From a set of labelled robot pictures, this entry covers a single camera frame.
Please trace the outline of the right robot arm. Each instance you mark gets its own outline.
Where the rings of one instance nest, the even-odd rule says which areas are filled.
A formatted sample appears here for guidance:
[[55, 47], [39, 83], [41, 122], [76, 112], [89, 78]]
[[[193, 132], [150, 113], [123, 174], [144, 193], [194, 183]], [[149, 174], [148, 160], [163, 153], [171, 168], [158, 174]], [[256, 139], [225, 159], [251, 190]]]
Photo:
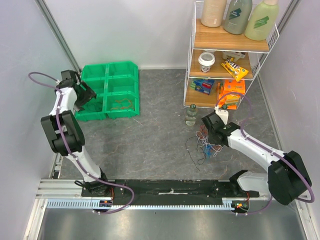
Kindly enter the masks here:
[[312, 181], [299, 153], [268, 146], [239, 125], [227, 123], [225, 117], [220, 117], [216, 111], [201, 120], [207, 129], [209, 143], [237, 150], [265, 170], [265, 173], [239, 173], [229, 184], [233, 196], [240, 197], [246, 191], [255, 191], [268, 194], [285, 206], [294, 200], [314, 202]]

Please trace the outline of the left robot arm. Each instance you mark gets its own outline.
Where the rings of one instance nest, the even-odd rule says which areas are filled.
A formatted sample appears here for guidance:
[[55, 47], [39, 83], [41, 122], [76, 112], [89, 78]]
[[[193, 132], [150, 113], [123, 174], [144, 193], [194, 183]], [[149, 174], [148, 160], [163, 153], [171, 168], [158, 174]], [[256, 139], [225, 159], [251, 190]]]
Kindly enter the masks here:
[[75, 184], [82, 187], [83, 196], [104, 197], [109, 193], [110, 185], [85, 149], [85, 137], [74, 115], [77, 93], [72, 87], [52, 88], [56, 95], [54, 107], [40, 120], [49, 146], [54, 153], [70, 160], [81, 173], [83, 180], [76, 180]]

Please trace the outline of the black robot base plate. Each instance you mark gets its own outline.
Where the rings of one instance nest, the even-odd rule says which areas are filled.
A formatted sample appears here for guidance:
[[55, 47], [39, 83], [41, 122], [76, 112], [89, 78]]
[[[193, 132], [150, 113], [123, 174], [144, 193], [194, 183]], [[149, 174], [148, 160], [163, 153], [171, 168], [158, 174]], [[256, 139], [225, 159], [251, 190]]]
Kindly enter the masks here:
[[116, 179], [112, 184], [105, 185], [99, 181], [84, 182], [75, 180], [74, 183], [82, 188], [83, 197], [105, 197], [120, 199], [130, 197], [131, 192], [126, 187], [134, 191], [135, 196], [145, 195], [205, 195], [214, 198], [258, 198], [259, 192], [243, 190], [234, 180], [213, 180], [213, 179]]

